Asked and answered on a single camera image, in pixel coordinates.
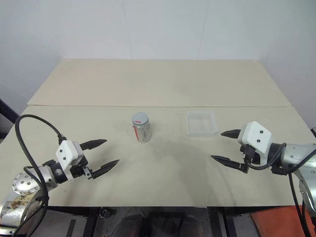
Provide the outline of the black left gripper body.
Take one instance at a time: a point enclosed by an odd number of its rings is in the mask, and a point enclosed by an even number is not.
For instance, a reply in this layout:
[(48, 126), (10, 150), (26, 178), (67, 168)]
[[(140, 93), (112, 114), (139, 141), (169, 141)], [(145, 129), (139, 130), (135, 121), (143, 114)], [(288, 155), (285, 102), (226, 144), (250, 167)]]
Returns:
[(88, 161), (85, 157), (83, 157), (77, 165), (73, 165), (70, 168), (70, 173), (74, 179), (82, 175), (87, 179), (93, 178), (92, 170), (88, 168)]

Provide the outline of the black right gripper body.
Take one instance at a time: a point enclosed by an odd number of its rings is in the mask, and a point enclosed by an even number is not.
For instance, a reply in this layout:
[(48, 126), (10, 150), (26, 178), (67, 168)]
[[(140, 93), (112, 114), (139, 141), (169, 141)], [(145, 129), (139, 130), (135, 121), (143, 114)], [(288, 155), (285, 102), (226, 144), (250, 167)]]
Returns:
[(250, 164), (260, 164), (260, 155), (256, 153), (256, 150), (250, 145), (241, 145), (240, 151), (243, 154), (243, 161), (240, 165), (240, 170), (243, 173), (248, 173)]

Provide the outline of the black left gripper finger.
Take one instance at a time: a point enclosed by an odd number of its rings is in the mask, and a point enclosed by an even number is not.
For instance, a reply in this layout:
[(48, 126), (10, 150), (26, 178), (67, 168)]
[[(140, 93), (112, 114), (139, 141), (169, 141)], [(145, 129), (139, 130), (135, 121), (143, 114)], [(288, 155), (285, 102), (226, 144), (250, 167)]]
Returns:
[(109, 172), (118, 162), (119, 162), (119, 159), (111, 161), (111, 162), (106, 163), (105, 165), (101, 166), (100, 169), (98, 169), (96, 171), (92, 171), (91, 172), (92, 178), (96, 179), (96, 178), (104, 175), (105, 173)]
[(104, 143), (106, 143), (107, 140), (106, 139), (96, 139), (96, 140), (90, 140), (84, 143), (80, 144), (81, 149), (84, 150), (92, 150)]

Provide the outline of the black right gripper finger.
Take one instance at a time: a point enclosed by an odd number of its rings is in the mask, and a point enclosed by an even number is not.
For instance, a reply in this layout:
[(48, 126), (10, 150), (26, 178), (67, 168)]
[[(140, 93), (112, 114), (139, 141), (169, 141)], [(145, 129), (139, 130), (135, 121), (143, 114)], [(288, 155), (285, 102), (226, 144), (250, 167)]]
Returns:
[(232, 161), (229, 158), (226, 158), (223, 156), (211, 155), (211, 157), (226, 167), (233, 168), (236, 170), (243, 170), (244, 164), (242, 164), (242, 163)]
[(240, 129), (228, 130), (228, 131), (222, 132), (221, 136), (237, 139), (239, 137), (240, 132), (241, 132)]

